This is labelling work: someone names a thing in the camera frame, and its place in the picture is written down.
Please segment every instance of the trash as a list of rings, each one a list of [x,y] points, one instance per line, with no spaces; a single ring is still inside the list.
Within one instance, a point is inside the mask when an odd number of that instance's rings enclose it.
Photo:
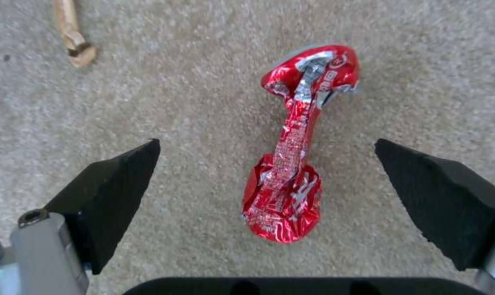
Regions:
[[[53,0],[53,7],[54,20],[69,53],[69,61],[77,68],[87,66],[94,60],[96,48],[86,42],[79,32],[73,0]]]
[[[306,161],[311,136],[322,106],[354,91],[358,78],[356,54],[344,45],[307,49],[262,77],[288,114],[275,152],[253,168],[244,191],[242,217],[259,237],[292,243],[318,223],[322,181]]]

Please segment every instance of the carpet floor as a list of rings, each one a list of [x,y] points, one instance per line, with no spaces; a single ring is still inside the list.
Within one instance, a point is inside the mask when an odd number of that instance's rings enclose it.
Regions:
[[[373,152],[388,138],[495,184],[495,0],[79,0],[99,48],[74,69],[51,0],[0,0],[0,238],[88,163],[162,152],[141,207],[90,294],[166,276],[432,276],[470,284],[411,222]],[[240,218],[285,109],[259,86],[288,52],[345,43],[360,92],[322,112],[310,163],[322,220],[303,241]]]

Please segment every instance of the black foam pad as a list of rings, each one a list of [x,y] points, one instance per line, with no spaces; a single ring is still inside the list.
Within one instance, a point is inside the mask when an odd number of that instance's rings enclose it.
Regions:
[[[375,153],[424,237],[458,270],[481,267],[495,241],[495,186],[459,162],[388,140]]]
[[[157,139],[84,169],[45,208],[66,217],[77,254],[97,275],[113,256],[148,188]]]

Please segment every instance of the wooden stick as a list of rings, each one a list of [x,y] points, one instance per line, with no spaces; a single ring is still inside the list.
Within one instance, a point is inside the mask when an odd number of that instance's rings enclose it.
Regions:
[[[96,57],[96,48],[79,32],[73,0],[53,0],[54,20],[69,53],[69,61],[77,68],[86,66]]]

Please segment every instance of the beige carpet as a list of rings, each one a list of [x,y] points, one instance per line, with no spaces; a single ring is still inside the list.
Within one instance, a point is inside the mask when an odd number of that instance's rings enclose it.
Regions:
[[[0,0],[0,237],[88,163],[161,140],[135,219],[90,294],[165,276],[435,276],[471,282],[428,243],[373,153],[380,137],[495,183],[495,0],[79,0],[100,48],[74,69],[51,0]],[[285,110],[259,86],[310,43],[358,52],[361,93],[330,101],[311,163],[322,220],[282,246],[239,217]]]

